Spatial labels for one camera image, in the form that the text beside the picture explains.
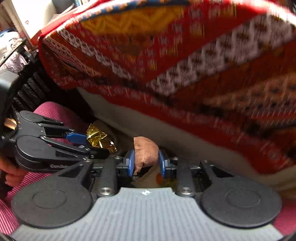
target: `screw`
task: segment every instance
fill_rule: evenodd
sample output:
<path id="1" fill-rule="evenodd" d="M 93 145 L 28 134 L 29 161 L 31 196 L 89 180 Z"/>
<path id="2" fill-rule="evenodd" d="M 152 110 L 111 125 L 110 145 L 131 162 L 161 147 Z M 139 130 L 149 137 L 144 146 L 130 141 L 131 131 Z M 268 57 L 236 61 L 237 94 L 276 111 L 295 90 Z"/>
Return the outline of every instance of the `screw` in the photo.
<path id="1" fill-rule="evenodd" d="M 189 187 L 183 187 L 180 193 L 183 195 L 190 195 L 192 193 L 192 190 Z"/>
<path id="2" fill-rule="evenodd" d="M 112 194 L 113 190 L 109 187 L 104 187 L 100 189 L 100 194 L 108 196 L 110 194 Z"/>

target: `brown cloth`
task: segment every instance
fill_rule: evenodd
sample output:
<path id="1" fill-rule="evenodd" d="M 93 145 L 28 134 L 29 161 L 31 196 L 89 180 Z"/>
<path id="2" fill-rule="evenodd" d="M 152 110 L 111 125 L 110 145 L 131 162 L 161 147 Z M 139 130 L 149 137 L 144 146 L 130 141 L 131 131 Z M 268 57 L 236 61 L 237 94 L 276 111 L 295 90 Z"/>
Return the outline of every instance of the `brown cloth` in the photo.
<path id="1" fill-rule="evenodd" d="M 142 167 L 153 166 L 158 163 L 158 146 L 146 137 L 134 137 L 135 172 L 136 175 Z"/>

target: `colorful blanket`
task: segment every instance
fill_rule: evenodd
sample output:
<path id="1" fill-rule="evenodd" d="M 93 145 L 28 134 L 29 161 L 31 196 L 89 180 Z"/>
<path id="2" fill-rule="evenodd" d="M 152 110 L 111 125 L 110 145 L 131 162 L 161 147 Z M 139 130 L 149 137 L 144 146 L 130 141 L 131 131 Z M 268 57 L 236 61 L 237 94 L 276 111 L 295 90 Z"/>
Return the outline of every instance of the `colorful blanket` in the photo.
<path id="1" fill-rule="evenodd" d="M 62 88 L 82 87 L 244 155 L 296 160 L 296 16 L 263 0 L 97 1 L 41 36 Z"/>

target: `gold wrapper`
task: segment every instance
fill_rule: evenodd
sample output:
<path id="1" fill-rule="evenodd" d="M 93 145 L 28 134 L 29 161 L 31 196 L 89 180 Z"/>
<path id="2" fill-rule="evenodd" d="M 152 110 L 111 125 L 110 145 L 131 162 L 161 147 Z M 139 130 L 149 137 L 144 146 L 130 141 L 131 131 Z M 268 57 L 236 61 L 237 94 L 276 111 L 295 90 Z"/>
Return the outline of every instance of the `gold wrapper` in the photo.
<path id="1" fill-rule="evenodd" d="M 96 122 L 90 124 L 86 131 L 87 140 L 93 147 L 106 148 L 110 153 L 117 152 L 117 148 L 108 135 L 96 126 Z"/>

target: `gray gripper base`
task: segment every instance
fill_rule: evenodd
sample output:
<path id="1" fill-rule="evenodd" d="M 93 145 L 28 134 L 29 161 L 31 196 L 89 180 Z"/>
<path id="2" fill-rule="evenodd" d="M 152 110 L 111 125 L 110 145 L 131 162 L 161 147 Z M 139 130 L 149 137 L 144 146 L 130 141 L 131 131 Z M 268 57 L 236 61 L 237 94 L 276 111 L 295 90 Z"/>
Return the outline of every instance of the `gray gripper base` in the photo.
<path id="1" fill-rule="evenodd" d="M 271 225 L 234 229 L 207 217 L 193 198 L 171 188 L 121 188 L 99 198 L 79 221 L 58 229 L 21 225 L 16 241 L 276 241 L 282 235 Z"/>

